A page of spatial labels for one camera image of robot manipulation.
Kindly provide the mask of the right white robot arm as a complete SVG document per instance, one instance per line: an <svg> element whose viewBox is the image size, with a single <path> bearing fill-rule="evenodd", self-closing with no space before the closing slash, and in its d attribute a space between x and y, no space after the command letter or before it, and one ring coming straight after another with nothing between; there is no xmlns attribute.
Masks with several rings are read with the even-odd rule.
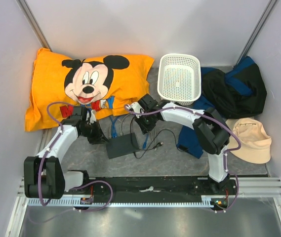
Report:
<svg viewBox="0 0 281 237"><path fill-rule="evenodd" d="M229 174L224 151L230 134L228 126L214 108L195 111L168 100L157 102L146 94L132 103L129 110L136 114L136 122L143 133L152 131L158 120L174 122L193 130L199 145L208 156L209 190L217 195L226 189Z"/></svg>

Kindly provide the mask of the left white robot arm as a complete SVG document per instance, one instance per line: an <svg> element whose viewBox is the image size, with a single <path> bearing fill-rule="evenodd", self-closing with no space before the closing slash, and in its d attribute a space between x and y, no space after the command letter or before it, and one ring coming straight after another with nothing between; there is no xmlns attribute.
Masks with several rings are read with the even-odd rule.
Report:
<svg viewBox="0 0 281 237"><path fill-rule="evenodd" d="M92 145L104 144L104 135L96 111L75 106L72 115L63 119L50 142L34 157L24 160L24 193L28 198L60 199L75 189L89 192L91 183L85 170L63 171L61 161L70 146L80 137Z"/></svg>

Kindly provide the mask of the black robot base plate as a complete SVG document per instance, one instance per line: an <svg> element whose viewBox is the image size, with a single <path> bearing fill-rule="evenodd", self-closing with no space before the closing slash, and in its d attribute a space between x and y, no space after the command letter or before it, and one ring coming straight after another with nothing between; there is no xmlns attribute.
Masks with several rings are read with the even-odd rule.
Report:
<svg viewBox="0 0 281 237"><path fill-rule="evenodd" d="M201 196L235 195L236 181L218 187L206 176L97 177L113 189L116 201L199 201Z"/></svg>

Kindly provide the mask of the dark grey network switch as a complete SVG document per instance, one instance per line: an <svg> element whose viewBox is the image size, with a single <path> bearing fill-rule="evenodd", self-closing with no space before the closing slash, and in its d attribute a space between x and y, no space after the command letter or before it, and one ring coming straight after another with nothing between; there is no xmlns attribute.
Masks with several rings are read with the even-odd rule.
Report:
<svg viewBox="0 0 281 237"><path fill-rule="evenodd" d="M106 144L106 150L109 159L140 151L135 133L110 138Z"/></svg>

